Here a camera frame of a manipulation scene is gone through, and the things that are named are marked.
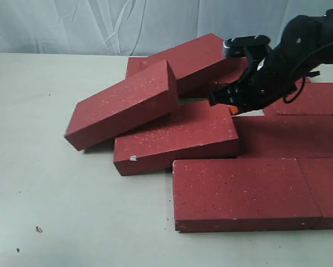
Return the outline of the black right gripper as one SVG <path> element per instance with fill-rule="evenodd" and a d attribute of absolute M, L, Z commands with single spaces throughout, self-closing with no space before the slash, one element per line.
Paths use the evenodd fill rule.
<path fill-rule="evenodd" d="M 277 53 L 253 60 L 238 80 L 210 93 L 209 104 L 229 105 L 231 115 L 263 109 L 295 88 L 292 69 L 293 62 Z"/>

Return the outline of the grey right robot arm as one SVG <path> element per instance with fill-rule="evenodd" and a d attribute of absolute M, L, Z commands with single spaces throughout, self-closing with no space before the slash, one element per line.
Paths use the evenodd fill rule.
<path fill-rule="evenodd" d="M 303 89 L 296 81 L 318 76 L 315 69 L 321 64 L 333 64 L 333 9 L 321 17 L 296 16 L 284 28 L 280 43 L 275 48 L 269 43 L 264 35 L 223 42 L 225 58 L 245 57 L 248 67 L 239 79 L 209 94 L 211 106 L 232 106 L 237 115 L 297 99 Z"/>

